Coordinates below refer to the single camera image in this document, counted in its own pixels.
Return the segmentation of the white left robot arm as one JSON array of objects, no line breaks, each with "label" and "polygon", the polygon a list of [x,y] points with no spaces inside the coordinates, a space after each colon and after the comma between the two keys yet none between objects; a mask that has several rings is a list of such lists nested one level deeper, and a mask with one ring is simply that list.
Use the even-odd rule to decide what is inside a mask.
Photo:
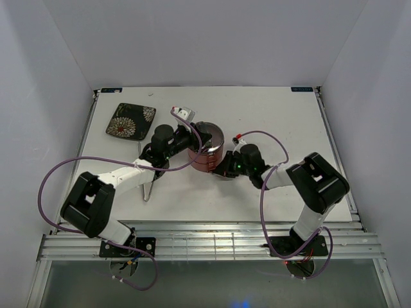
[{"label": "white left robot arm", "polygon": [[131,228],[111,216],[114,197],[154,182],[169,170],[170,158],[188,148],[199,153],[210,138],[209,133],[201,132],[194,123],[192,129],[184,125],[175,130],[168,124],[158,126],[151,142],[130,166],[99,175],[82,173],[70,190],[60,216],[87,237],[113,242],[120,255],[132,255],[136,240],[131,237]]}]

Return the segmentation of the stainless steel tongs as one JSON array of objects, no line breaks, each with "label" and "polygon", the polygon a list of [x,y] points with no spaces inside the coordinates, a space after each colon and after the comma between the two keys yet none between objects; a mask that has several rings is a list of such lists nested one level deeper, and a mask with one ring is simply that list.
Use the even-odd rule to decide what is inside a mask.
[{"label": "stainless steel tongs", "polygon": [[[140,141],[137,142],[137,152],[138,152],[138,156],[142,154],[142,146],[141,146]],[[147,203],[149,202],[150,197],[152,195],[153,182],[145,183],[141,186],[141,188],[142,188],[142,194],[143,194],[143,201]]]}]

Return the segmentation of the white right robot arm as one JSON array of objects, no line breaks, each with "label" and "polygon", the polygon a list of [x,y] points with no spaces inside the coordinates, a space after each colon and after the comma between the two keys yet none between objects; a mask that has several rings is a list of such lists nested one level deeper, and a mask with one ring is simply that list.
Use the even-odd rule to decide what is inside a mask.
[{"label": "white right robot arm", "polygon": [[311,235],[349,192],[349,183],[317,152],[290,167],[272,168],[255,144],[246,144],[228,151],[213,173],[226,178],[247,176],[257,189],[295,187],[304,207],[288,238],[292,251],[304,255],[313,248]]}]

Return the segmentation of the grey lid with handle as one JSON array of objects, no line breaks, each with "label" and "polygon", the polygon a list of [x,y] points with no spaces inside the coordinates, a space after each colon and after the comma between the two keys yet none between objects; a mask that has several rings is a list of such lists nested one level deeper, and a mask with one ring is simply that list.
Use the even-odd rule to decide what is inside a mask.
[{"label": "grey lid with handle", "polygon": [[223,148],[225,139],[222,129],[211,122],[200,121],[196,123],[198,131],[211,137],[203,142],[202,153],[214,153]]}]

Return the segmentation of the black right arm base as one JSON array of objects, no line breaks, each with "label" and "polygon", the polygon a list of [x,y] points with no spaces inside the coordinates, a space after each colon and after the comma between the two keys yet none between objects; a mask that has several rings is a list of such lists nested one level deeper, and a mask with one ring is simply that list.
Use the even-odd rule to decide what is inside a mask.
[{"label": "black right arm base", "polygon": [[[292,236],[272,236],[269,240],[279,255],[287,256],[298,250],[304,243]],[[301,256],[325,257],[328,255],[325,237],[316,235],[299,253]]]}]

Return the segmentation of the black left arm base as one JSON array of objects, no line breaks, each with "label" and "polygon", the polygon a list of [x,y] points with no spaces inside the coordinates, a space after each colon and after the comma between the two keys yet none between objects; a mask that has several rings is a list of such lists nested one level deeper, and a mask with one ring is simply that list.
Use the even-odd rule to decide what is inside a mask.
[{"label": "black left arm base", "polygon": [[149,253],[151,256],[155,256],[156,247],[155,237],[136,237],[131,236],[122,248],[120,244],[113,244],[110,241],[102,241],[99,250],[99,257],[103,258],[131,258],[134,257],[147,257]]}]

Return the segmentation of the pink steel-lined bowl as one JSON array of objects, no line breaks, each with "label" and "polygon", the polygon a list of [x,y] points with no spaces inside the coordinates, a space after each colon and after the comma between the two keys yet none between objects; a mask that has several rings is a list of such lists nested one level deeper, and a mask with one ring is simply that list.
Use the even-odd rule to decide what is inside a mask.
[{"label": "pink steel-lined bowl", "polygon": [[203,146],[202,152],[199,157],[195,159],[197,156],[197,152],[192,150],[191,148],[187,149],[189,160],[191,161],[191,165],[209,165],[212,164],[217,166],[223,159],[223,149],[224,149],[224,142],[219,143],[216,146]]},{"label": "pink steel-lined bowl", "polygon": [[216,169],[217,165],[218,163],[216,161],[204,163],[194,161],[191,164],[194,169],[203,173],[212,173]]}]

